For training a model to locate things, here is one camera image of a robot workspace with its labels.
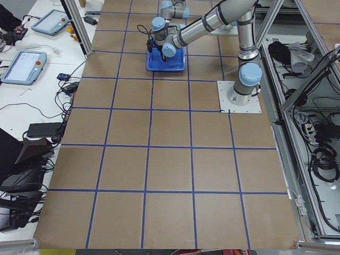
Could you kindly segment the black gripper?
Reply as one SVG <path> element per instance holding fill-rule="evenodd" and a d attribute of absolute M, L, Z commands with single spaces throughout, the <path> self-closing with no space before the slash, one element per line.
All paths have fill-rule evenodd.
<path fill-rule="evenodd" d="M 161 54 L 162 61 L 166 62 L 167 61 L 167 57 L 163 53 L 163 46 L 158 46 L 158 50 L 159 50 L 159 52 Z"/>

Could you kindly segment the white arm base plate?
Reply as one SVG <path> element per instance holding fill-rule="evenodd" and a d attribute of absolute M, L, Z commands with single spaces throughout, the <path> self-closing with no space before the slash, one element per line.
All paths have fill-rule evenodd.
<path fill-rule="evenodd" d="M 220 112 L 261 114 L 262 110 L 256 89 L 254 88 L 250 95 L 239 95 L 234 90 L 234 83 L 234 81 L 217 81 Z"/>

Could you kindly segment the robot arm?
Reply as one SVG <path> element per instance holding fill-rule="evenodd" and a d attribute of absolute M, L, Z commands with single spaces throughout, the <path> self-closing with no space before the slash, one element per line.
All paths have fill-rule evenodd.
<path fill-rule="evenodd" d="M 162 1 L 160 5 L 160 16 L 165 20 L 186 20 L 190 17 L 190 9 L 183 0 Z"/>
<path fill-rule="evenodd" d="M 254 25 L 257 1 L 220 1 L 199 18 L 189 20 L 184 1 L 163 1 L 151 21 L 149 52 L 163 64 L 188 51 L 188 75 L 193 81 L 231 80 L 225 99 L 247 105 L 262 77 Z"/>

